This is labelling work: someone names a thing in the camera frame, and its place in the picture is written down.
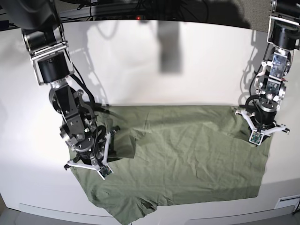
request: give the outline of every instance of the white table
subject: white table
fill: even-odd
[[[173,60],[180,70],[160,72],[158,30],[160,37],[169,35],[164,48],[174,48],[178,32],[180,57]],[[189,22],[74,22],[65,24],[65,32],[72,60],[96,100],[112,105],[238,105],[248,92],[242,76],[249,82],[266,47],[265,33]],[[61,117],[48,101],[50,87],[37,85],[21,30],[0,32],[0,40],[0,193],[7,207],[119,224],[90,203],[63,169],[69,153],[59,135]],[[257,198],[159,207],[132,224],[183,225],[192,218],[271,210],[279,197],[300,194],[299,70],[297,52],[276,118],[291,133],[275,134]]]

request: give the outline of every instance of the green cloth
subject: green cloth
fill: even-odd
[[[113,142],[119,161],[102,180],[72,168],[88,199],[121,224],[157,206],[257,197],[270,138],[248,143],[246,121],[230,106],[112,106],[98,124],[121,130]]]

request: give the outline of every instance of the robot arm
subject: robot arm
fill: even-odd
[[[110,137],[119,129],[107,132],[97,127],[94,97],[79,78],[74,75],[68,53],[68,43],[52,0],[0,0],[0,4],[14,23],[22,28],[22,35],[30,54],[31,63],[39,85],[51,86],[49,100],[62,115],[60,135],[76,152],[76,157],[64,166],[95,170],[104,179],[112,173],[107,155]],[[66,77],[72,77],[87,92],[90,103],[83,101],[83,91],[72,89]]]
[[[299,49],[296,44],[300,38],[300,1],[273,0],[270,15],[268,43],[274,45],[267,60],[262,61],[262,72],[255,76],[255,96],[246,101],[246,109],[237,110],[252,130],[249,142],[260,145],[271,134],[284,131],[285,125],[274,120],[285,97],[285,76],[293,62],[291,51]]]

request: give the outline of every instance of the cloth fold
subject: cloth fold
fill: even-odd
[[[72,172],[89,201],[121,224],[157,206],[257,197],[271,139],[248,142],[246,121],[231,106],[110,106],[97,123],[120,126],[114,174]]]

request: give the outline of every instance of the white backdrop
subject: white backdrop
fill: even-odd
[[[74,22],[65,32],[96,100],[112,105],[241,104],[267,45],[265,33],[189,22]],[[37,85],[20,29],[0,32],[0,40],[0,192],[6,205],[110,216],[63,169],[69,155],[59,135],[61,118],[48,101],[50,87]],[[133,225],[271,210],[279,197],[300,194],[299,70],[296,53],[276,118],[291,133],[274,136],[257,198],[159,207]]]

